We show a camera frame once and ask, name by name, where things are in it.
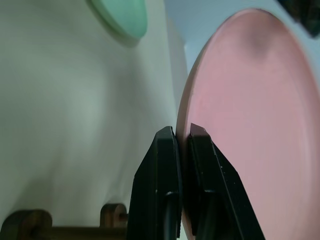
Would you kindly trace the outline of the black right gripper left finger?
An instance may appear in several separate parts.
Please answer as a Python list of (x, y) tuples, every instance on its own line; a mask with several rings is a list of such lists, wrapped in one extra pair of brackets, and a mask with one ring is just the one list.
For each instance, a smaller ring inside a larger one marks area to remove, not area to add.
[(176, 240), (182, 217), (182, 174), (172, 127), (159, 130), (133, 179), (128, 240)]

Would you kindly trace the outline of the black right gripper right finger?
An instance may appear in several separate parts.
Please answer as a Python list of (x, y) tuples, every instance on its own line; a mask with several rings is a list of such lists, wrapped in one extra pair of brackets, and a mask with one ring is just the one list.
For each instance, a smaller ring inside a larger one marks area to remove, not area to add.
[(186, 211), (195, 239), (263, 240), (238, 172), (203, 127), (191, 124), (187, 151)]

